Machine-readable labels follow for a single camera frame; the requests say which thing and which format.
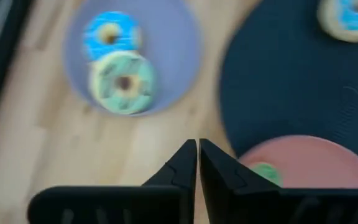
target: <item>lavender plate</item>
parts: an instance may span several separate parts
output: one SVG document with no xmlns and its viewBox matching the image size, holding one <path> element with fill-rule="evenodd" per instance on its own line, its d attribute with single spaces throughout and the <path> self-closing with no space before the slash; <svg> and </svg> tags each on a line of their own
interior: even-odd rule
<svg viewBox="0 0 358 224">
<path fill-rule="evenodd" d="M 158 75 L 160 88 L 151 107 L 131 116 L 152 114 L 179 100 L 195 82 L 201 60 L 200 32 L 184 0 L 87 0 L 75 14 L 63 43 L 63 63 L 71 86 L 89 104 L 102 108 L 88 90 L 90 61 L 83 32 L 101 12 L 121 11 L 140 25 L 142 48 Z"/>
</svg>

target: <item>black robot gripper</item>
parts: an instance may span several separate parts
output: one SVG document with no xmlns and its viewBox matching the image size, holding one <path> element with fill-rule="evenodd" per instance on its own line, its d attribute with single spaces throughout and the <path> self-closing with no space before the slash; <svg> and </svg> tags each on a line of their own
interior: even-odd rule
<svg viewBox="0 0 358 224">
<path fill-rule="evenodd" d="M 358 190 L 282 189 L 200 139 L 211 224 L 358 223 Z M 194 219 L 197 144 L 187 140 L 139 187 L 54 187 L 36 195 L 30 224 L 188 224 Z"/>
</svg>

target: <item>red plate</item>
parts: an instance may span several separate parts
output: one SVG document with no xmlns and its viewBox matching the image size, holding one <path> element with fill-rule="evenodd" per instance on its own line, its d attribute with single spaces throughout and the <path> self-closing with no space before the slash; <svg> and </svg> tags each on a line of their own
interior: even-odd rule
<svg viewBox="0 0 358 224">
<path fill-rule="evenodd" d="M 239 161 L 247 167 L 267 163 L 285 188 L 358 189 L 358 156 L 313 136 L 284 136 L 252 148 Z"/>
</svg>

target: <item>green frosted donut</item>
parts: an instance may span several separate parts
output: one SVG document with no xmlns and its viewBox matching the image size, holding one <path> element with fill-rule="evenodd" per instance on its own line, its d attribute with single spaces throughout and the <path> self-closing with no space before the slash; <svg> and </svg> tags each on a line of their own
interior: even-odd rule
<svg viewBox="0 0 358 224">
<path fill-rule="evenodd" d="M 91 92 L 112 113 L 133 114 L 150 106 L 156 77 L 151 64 L 135 52 L 120 51 L 104 56 L 93 66 Z"/>
<path fill-rule="evenodd" d="M 264 177 L 265 179 L 282 187 L 283 177 L 273 165 L 268 164 L 266 162 L 259 162 L 257 164 L 252 165 L 250 169 L 255 173 L 259 174 L 260 176 Z"/>
</svg>

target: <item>wooden floor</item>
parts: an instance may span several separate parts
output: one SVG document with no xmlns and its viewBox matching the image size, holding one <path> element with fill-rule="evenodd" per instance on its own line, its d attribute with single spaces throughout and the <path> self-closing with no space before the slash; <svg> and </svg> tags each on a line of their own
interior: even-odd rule
<svg viewBox="0 0 358 224">
<path fill-rule="evenodd" d="M 217 85 L 232 33 L 256 0 L 187 0 L 203 32 L 195 86 L 169 109 L 123 118 L 68 87 L 62 39 L 79 0 L 37 0 L 0 101 L 0 224 L 23 224 L 30 198 L 54 185 L 140 185 L 189 138 L 231 153 Z M 198 181 L 195 223 L 208 223 Z"/>
</svg>

